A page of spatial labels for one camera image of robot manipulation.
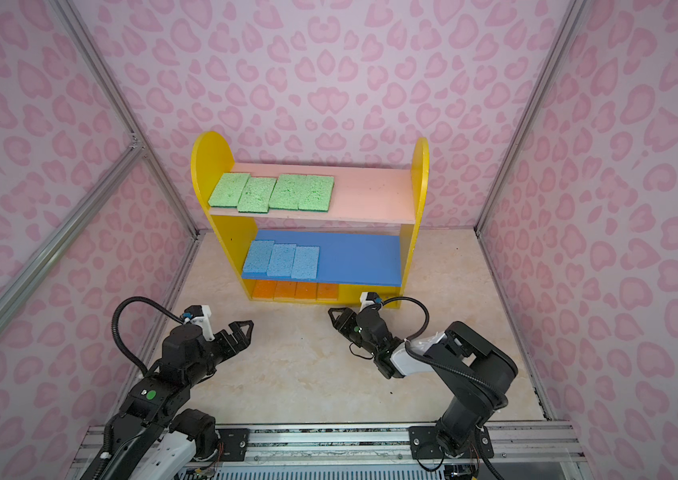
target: robotic arm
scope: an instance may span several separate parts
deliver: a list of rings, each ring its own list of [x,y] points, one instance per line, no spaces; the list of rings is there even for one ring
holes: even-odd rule
[[[163,340],[162,357],[150,370],[120,340],[120,312],[133,301],[148,303],[182,323]],[[144,378],[133,386],[120,411],[104,426],[102,448],[83,480],[128,478],[166,428],[169,434],[163,437],[158,454],[145,467],[142,478],[171,478],[192,458],[203,460],[220,455],[214,417],[191,409],[174,416],[189,400],[193,386],[211,378],[220,363],[248,348],[254,323],[232,322],[231,334],[221,330],[214,335],[210,315],[208,306],[193,305],[179,318],[143,297],[127,299],[115,309],[115,344],[142,370]]]
[[[383,305],[398,300],[417,303],[425,315],[421,329],[405,341],[393,336],[379,315]],[[373,292],[361,295],[358,313],[332,308],[328,315],[339,333],[372,355],[385,378],[435,371],[446,383],[454,398],[435,426],[437,444],[445,455],[458,457],[467,452],[476,428],[507,405],[504,394],[518,374],[515,362],[464,323],[453,322],[445,332],[416,340],[429,323],[427,307],[404,296],[382,302]],[[474,360],[465,364],[463,360],[471,356]]]

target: toy shelf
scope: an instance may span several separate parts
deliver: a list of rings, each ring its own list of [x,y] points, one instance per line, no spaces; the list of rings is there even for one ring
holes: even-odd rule
[[[236,164],[224,137],[207,132],[195,141],[191,170],[198,202],[249,299],[353,305],[359,303],[364,291],[377,292],[382,297],[403,294],[427,197],[430,171],[427,139],[417,142],[410,170],[392,170]],[[330,175],[334,177],[334,190],[328,212],[270,209],[267,214],[247,214],[235,208],[209,207],[211,193],[221,175],[228,172],[275,178],[280,174]],[[400,224],[400,232],[395,236],[258,230],[255,217]],[[294,281],[265,274],[243,274],[243,263],[253,240],[319,246],[317,278]]]
[[[334,190],[328,212],[270,209],[267,214],[246,214],[236,208],[212,206],[211,215],[291,218],[294,220],[337,220],[414,224],[416,210],[411,191],[411,171],[388,168],[320,167],[314,165],[235,164],[235,173],[251,177],[280,174],[328,175],[334,177]]]

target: heart pattern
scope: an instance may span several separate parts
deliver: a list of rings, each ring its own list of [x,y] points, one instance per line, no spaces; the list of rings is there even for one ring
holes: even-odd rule
[[[0,2],[0,291],[129,140],[44,2]]]
[[[135,230],[149,242],[141,245]],[[114,308],[133,295],[161,300],[189,241],[137,164],[0,336],[0,478],[66,473],[132,369],[112,340]],[[130,306],[120,320],[134,351],[155,318],[144,307]]]
[[[594,2],[498,201],[554,415],[596,478],[678,478],[678,1]]]
[[[206,226],[189,173],[206,130],[244,162],[375,168],[405,168],[428,137],[443,169],[431,172],[423,224],[474,225],[567,3],[76,2]]]

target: blue shelf board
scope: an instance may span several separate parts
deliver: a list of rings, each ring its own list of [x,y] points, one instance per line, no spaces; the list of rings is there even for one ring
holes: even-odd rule
[[[267,274],[242,274],[252,280],[401,286],[401,241],[394,235],[325,234],[298,230],[259,230],[256,240],[319,246],[317,278],[294,280]]]

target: green sponge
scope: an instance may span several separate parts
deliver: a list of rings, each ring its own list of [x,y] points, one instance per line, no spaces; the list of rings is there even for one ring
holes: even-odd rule
[[[331,191],[334,189],[333,177],[308,175],[301,188],[299,210],[328,212],[331,202]]]
[[[237,206],[243,187],[251,174],[222,174],[214,193],[209,198],[210,206]]]
[[[251,177],[238,202],[238,212],[266,214],[270,207],[270,195],[275,187],[275,178]]]
[[[301,188],[306,184],[306,175],[282,174],[277,178],[275,189],[270,197],[270,208],[281,210],[299,210]]]

